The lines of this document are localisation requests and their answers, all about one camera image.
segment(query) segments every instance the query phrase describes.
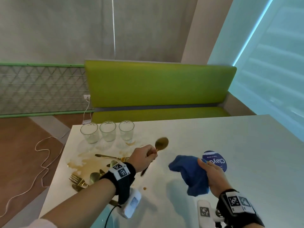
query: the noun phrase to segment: drinking glass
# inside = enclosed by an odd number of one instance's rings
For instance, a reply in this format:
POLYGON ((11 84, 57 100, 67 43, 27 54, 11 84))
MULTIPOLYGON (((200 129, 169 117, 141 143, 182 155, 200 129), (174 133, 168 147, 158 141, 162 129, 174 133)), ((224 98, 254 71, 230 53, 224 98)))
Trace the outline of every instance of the drinking glass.
POLYGON ((116 138, 116 124, 115 122, 107 121, 100 125, 100 131, 105 141, 111 142, 116 138))
POLYGON ((119 124, 119 130, 121 138, 125 141, 129 141, 133 138, 133 129, 134 129, 134 123, 131 121, 123 121, 119 124))
POLYGON ((80 132, 89 144, 96 143, 99 140, 98 125, 96 123, 89 122, 84 124, 80 128, 80 132))

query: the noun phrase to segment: wrist strap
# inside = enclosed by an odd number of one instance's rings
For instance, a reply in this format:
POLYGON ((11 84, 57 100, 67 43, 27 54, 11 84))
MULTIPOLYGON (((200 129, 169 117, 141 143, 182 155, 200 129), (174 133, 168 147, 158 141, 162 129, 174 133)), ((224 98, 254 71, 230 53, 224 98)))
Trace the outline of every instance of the wrist strap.
POLYGON ((130 186, 135 180, 135 168, 127 162, 117 163, 100 179, 109 179, 116 187, 115 195, 118 195, 118 203, 124 204, 130 195, 130 186))
POLYGON ((225 223, 233 228, 242 228, 251 223, 264 226, 247 198, 235 189, 222 192, 216 208, 225 218, 225 223))

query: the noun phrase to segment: blue cloth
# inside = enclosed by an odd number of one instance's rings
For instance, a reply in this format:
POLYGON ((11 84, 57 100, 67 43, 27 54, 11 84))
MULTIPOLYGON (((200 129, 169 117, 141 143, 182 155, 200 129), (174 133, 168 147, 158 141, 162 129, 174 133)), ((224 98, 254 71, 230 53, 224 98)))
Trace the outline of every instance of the blue cloth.
POLYGON ((169 169, 181 173, 181 177, 189 186, 188 195, 196 197, 209 192, 207 172, 198 165, 197 157, 178 155, 169 164, 169 169))

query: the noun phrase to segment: green trim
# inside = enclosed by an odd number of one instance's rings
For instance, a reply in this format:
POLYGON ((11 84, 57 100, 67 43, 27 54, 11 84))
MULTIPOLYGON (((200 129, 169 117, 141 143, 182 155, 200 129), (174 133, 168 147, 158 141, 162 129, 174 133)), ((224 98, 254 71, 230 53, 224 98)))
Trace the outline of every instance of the green trim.
MULTIPOLYGON (((59 114, 83 114, 85 111, 65 111, 65 112, 53 112, 53 113, 36 113, 36 114, 12 114, 12 115, 0 115, 0 118, 19 118, 19 117, 34 117, 34 116, 48 116, 59 114)), ((94 110, 87 110, 87 113, 94 113, 94 110)))
POLYGON ((80 64, 36 64, 36 63, 7 63, 0 62, 0 66, 54 66, 54 67, 84 67, 80 64))

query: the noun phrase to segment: blue circular label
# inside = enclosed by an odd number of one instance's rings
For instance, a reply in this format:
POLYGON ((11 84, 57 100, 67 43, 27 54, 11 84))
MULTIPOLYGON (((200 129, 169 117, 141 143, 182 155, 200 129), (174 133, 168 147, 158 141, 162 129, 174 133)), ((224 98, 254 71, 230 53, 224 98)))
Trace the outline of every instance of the blue circular label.
POLYGON ((219 153, 216 153, 212 150, 208 150, 204 152, 203 159, 205 159, 206 161, 210 161, 215 165, 221 167, 224 172, 227 170, 227 163, 219 153))

